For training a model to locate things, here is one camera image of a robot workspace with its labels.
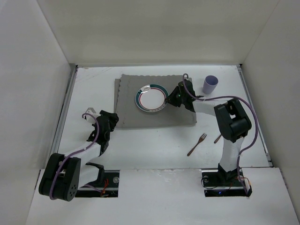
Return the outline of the grey cloth placemat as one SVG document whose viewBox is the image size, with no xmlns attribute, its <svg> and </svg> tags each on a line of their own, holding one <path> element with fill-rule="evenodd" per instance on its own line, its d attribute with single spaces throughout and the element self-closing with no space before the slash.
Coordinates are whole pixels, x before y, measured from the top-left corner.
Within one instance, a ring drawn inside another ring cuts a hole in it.
<svg viewBox="0 0 300 225">
<path fill-rule="evenodd" d="M 165 102 L 182 80 L 180 75 L 125 75 L 115 79 L 114 112 L 118 129 L 194 126 L 196 113 Z"/>
</svg>

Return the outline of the lilac plastic cup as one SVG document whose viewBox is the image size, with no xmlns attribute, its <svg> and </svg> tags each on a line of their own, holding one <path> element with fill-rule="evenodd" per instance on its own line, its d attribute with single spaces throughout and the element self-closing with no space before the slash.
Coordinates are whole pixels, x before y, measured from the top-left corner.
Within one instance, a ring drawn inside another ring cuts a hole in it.
<svg viewBox="0 0 300 225">
<path fill-rule="evenodd" d="M 204 79 L 204 83 L 203 83 L 203 88 L 202 91 L 204 94 L 211 94 L 214 89 L 216 88 L 218 84 L 218 78 L 213 76 L 213 75 L 209 75 L 207 77 L 205 77 Z"/>
</svg>

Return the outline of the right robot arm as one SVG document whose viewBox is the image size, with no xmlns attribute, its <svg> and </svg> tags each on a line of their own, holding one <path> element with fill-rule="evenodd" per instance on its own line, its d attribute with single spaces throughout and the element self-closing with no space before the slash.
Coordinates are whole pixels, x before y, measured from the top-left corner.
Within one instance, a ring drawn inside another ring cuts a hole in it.
<svg viewBox="0 0 300 225">
<path fill-rule="evenodd" d="M 216 118 L 218 129 L 224 139 L 218 174 L 223 182 L 236 178 L 244 186 L 245 181 L 240 172 L 240 157 L 244 151 L 254 145 L 258 136 L 257 117 L 250 104 L 236 96 L 211 98 L 196 96 L 192 83 L 185 78 L 178 83 L 165 102 L 175 107 L 183 105 L 191 112 L 205 113 Z M 254 139 L 249 146 L 243 149 L 241 148 L 242 143 L 252 128 L 252 123 L 242 104 L 249 108 L 255 122 Z"/>
</svg>

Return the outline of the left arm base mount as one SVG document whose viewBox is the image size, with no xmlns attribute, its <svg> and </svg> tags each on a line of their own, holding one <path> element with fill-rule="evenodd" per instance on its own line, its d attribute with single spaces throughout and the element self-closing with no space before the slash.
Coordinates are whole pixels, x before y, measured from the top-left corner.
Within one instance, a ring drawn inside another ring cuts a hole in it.
<svg viewBox="0 0 300 225">
<path fill-rule="evenodd" d="M 105 171 L 101 178 L 79 188 L 77 198 L 115 198 L 119 192 L 120 171 Z"/>
</svg>

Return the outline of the brown wooden fork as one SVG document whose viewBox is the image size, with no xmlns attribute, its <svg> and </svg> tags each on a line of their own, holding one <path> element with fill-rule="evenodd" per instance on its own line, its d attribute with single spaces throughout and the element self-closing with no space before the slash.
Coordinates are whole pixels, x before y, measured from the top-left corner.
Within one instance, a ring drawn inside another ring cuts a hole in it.
<svg viewBox="0 0 300 225">
<path fill-rule="evenodd" d="M 200 143 L 202 143 L 202 142 L 205 140 L 206 137 L 207 137 L 207 134 L 206 134 L 206 133 L 203 133 L 203 134 L 200 136 L 200 138 L 199 138 L 197 144 L 196 144 L 196 145 L 188 152 L 188 154 L 187 154 L 188 157 L 193 153 L 193 151 L 196 149 L 196 147 L 197 147 Z"/>
</svg>

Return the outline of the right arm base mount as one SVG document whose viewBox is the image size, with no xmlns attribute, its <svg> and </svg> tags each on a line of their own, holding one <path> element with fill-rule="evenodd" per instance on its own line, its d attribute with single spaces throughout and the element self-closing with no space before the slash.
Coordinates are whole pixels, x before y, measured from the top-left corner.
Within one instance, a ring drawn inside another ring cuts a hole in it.
<svg viewBox="0 0 300 225">
<path fill-rule="evenodd" d="M 218 170 L 202 170 L 201 185 L 205 197 L 250 197 L 253 190 L 249 179 L 243 176 L 240 170 L 240 178 L 234 175 L 225 180 Z"/>
</svg>

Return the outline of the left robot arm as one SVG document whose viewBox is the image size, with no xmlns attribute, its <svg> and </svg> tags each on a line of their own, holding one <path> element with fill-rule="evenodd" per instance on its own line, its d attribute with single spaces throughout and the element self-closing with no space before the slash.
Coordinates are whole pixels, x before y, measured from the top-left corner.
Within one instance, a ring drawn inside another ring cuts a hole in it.
<svg viewBox="0 0 300 225">
<path fill-rule="evenodd" d="M 107 150 L 119 117 L 116 113 L 103 110 L 96 113 L 89 108 L 82 118 L 94 128 L 85 144 L 65 154 L 53 153 L 47 162 L 38 192 L 51 200 L 118 197 L 120 172 L 106 170 L 92 160 Z"/>
</svg>

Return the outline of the white plate with green rim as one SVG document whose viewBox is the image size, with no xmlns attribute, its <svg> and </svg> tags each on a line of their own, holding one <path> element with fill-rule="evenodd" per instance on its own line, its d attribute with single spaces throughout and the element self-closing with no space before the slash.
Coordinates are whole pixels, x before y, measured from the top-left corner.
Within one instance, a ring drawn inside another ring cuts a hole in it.
<svg viewBox="0 0 300 225">
<path fill-rule="evenodd" d="M 169 96 L 165 87 L 158 84 L 148 84 L 141 87 L 135 95 L 136 106 L 146 113 L 156 113 L 167 105 L 165 98 Z"/>
</svg>

